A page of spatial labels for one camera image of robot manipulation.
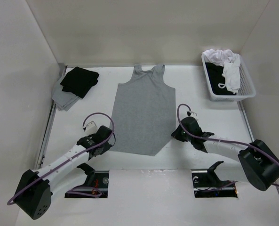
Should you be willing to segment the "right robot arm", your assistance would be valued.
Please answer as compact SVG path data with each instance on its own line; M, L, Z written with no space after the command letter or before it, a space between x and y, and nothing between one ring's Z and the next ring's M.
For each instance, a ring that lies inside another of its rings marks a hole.
M223 161L217 161L213 168L208 168L207 181L212 186L232 180L249 182L254 188L266 191L279 179L279 160L261 140L257 139L249 146L225 143L214 133L204 132L193 117L182 119L171 136L181 142L190 142L199 151L237 162L227 166Z

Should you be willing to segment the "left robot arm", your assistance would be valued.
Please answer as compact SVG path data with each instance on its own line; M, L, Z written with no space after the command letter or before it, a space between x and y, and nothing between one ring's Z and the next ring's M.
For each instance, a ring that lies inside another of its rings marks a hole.
M25 171L18 183L13 203L37 220L49 209L56 195L97 198L103 195L96 171L89 160L107 152L113 131L101 126L96 133L80 138L63 156L41 169Z

